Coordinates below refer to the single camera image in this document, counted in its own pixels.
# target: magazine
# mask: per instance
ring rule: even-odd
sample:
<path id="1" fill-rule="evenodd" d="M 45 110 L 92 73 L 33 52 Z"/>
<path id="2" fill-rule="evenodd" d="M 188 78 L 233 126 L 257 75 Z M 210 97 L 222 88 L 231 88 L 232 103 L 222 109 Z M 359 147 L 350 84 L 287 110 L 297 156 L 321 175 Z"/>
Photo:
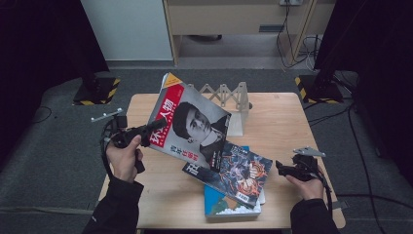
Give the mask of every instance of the magazine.
<path id="1" fill-rule="evenodd" d="M 187 163 L 182 171 L 253 209 L 273 161 L 226 141 L 219 173 Z"/>
<path id="2" fill-rule="evenodd" d="M 168 124 L 150 136 L 150 148 L 219 172 L 231 113 L 168 73 L 148 123 L 160 118 Z"/>
<path id="3" fill-rule="evenodd" d="M 249 146 L 242 146 L 242 148 L 249 150 Z M 205 215 L 206 217 L 258 216 L 261 214 L 261 205 L 265 203 L 264 196 L 263 189 L 259 194 L 255 207 L 250 209 L 205 184 Z"/>

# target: white cabinet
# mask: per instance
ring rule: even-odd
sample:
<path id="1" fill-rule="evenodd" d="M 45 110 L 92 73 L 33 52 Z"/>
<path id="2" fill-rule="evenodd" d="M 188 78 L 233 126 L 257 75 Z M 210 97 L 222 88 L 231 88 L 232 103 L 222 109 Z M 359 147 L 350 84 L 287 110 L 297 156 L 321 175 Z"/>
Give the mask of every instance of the white cabinet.
<path id="1" fill-rule="evenodd" d="M 82 0 L 106 60 L 172 60 L 163 0 Z"/>

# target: colorful comic cover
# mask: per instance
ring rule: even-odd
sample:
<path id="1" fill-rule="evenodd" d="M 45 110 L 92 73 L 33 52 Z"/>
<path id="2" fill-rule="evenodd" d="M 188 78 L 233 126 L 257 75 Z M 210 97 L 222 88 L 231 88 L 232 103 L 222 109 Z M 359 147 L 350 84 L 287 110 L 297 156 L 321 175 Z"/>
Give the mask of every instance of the colorful comic cover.
<path id="1" fill-rule="evenodd" d="M 273 161 L 226 141 L 219 173 L 187 163 L 182 171 L 253 209 Z"/>
<path id="2" fill-rule="evenodd" d="M 219 172 L 231 113 L 168 73 L 148 123 L 160 118 L 168 124 L 150 136 L 150 148 Z"/>

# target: paperback book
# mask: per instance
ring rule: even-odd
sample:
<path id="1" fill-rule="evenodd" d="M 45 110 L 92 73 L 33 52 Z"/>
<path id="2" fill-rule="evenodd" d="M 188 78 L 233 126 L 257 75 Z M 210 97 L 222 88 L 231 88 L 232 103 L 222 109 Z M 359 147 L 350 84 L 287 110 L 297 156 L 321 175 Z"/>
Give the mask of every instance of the paperback book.
<path id="1" fill-rule="evenodd" d="M 231 113 L 168 73 L 148 123 L 161 118 L 168 123 L 150 136 L 150 148 L 220 171 Z"/>
<path id="2" fill-rule="evenodd" d="M 253 209 L 273 161 L 226 141 L 220 172 L 187 163 L 182 171 Z"/>
<path id="3" fill-rule="evenodd" d="M 261 205 L 265 201 L 263 192 L 264 190 L 259 194 L 255 207 L 251 209 L 205 184 L 205 215 L 206 217 L 259 216 Z"/>

